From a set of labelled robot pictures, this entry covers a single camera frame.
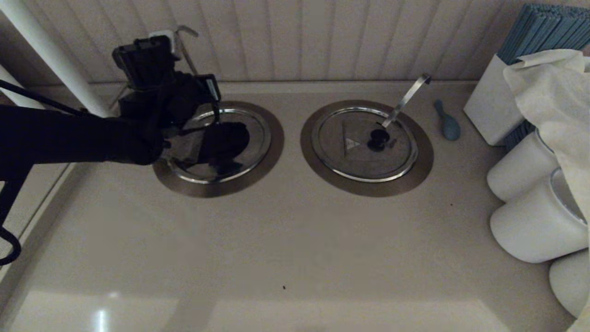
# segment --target metal ladle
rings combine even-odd
[[[420,87],[426,83],[430,84],[431,77],[429,74],[422,74],[420,78],[409,88],[408,92],[406,92],[405,96],[399,101],[397,106],[395,106],[394,111],[385,119],[381,126],[383,129],[375,129],[371,132],[371,140],[367,143],[369,149],[379,152],[385,149],[385,144],[389,141],[390,137],[387,131],[385,130],[392,122],[395,122],[401,110],[405,107],[405,105],[409,102],[410,99],[414,96],[414,94],[420,89]]]

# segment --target white container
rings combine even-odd
[[[555,297],[570,314],[578,318],[590,294],[590,257],[583,250],[556,260],[549,270],[549,283]]]
[[[561,168],[494,211],[490,227],[504,250],[529,263],[588,247],[588,227]]]
[[[539,130],[527,135],[487,173],[487,184],[501,200],[518,196],[559,167]]]
[[[525,119],[504,79],[506,67],[494,55],[463,109],[489,145],[504,145],[504,137]]]

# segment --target circular metal plate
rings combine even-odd
[[[389,141],[383,151],[367,146],[370,133],[388,114],[375,108],[350,107],[324,114],[312,131],[318,158],[332,171],[361,182],[387,182],[403,176],[418,158],[418,145],[402,121],[385,130]]]
[[[426,179],[434,161],[432,145],[424,130],[403,113],[399,114],[396,127],[390,129],[394,126],[392,124],[388,126],[387,130],[392,139],[398,138],[396,144],[400,144],[399,151],[390,151],[388,154],[384,154],[383,158],[373,157],[366,158],[368,160],[365,161],[346,162],[344,149],[348,147],[351,151],[353,148],[357,148],[354,147],[357,143],[360,143],[358,145],[360,148],[361,144],[366,146],[368,141],[368,137],[364,141],[362,140],[367,136],[367,133],[364,132],[358,141],[352,139],[355,142],[346,142],[347,135],[344,132],[347,129],[338,129],[337,126],[337,123],[340,122],[340,128],[346,127],[346,118],[342,118],[344,121],[334,121],[332,124],[328,124],[329,120],[327,119],[337,120],[335,116],[342,116],[347,112],[364,112],[367,120],[366,126],[357,125],[355,128],[369,130],[372,128],[371,122],[373,120],[377,119],[382,122],[389,113],[393,112],[393,108],[365,100],[347,100],[327,105],[312,114],[301,131],[301,148],[307,163],[318,175],[342,190],[371,197],[401,194],[417,187]],[[325,129],[325,134],[330,135],[331,132],[333,134],[331,138],[322,138],[322,126],[326,124],[328,127]],[[366,150],[360,151],[360,153],[368,154]]]
[[[216,197],[240,191],[266,175],[283,150],[284,134],[279,121],[267,110],[245,102],[220,104],[222,122],[246,125],[250,141],[246,149],[222,167],[211,164],[188,164],[201,147],[203,132],[171,140],[168,158],[154,163],[158,179],[173,191],[194,197]],[[205,109],[190,120],[185,129],[209,124],[213,112]]]

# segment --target white countertop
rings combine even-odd
[[[573,317],[548,265],[512,258],[491,235],[501,202],[485,176],[503,151],[462,112],[473,85],[433,84],[408,104],[434,147],[408,193],[355,196],[307,165],[299,134],[318,108],[393,106],[409,87],[372,84],[227,86],[225,100],[268,109],[285,132],[278,164],[236,194],[190,198],[151,167],[91,167],[5,310],[6,331],[565,330]],[[456,142],[440,133],[436,98],[461,125]]]

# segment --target blue spoon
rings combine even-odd
[[[442,100],[437,99],[434,102],[434,108],[437,109],[438,116],[442,119],[442,135],[449,141],[458,140],[461,136],[461,127],[454,117],[444,112]]]

